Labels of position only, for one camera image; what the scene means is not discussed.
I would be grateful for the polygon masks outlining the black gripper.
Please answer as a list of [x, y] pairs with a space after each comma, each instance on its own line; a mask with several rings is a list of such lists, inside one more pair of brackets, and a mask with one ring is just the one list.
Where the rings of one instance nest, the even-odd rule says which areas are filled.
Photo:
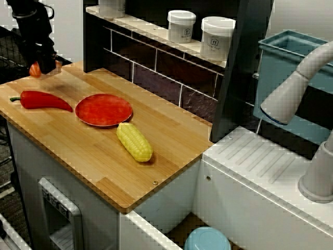
[[56, 68], [54, 42], [49, 35], [52, 31], [50, 16], [46, 11], [29, 11], [15, 15], [20, 35], [19, 46], [28, 63], [38, 62], [42, 74], [48, 74]]

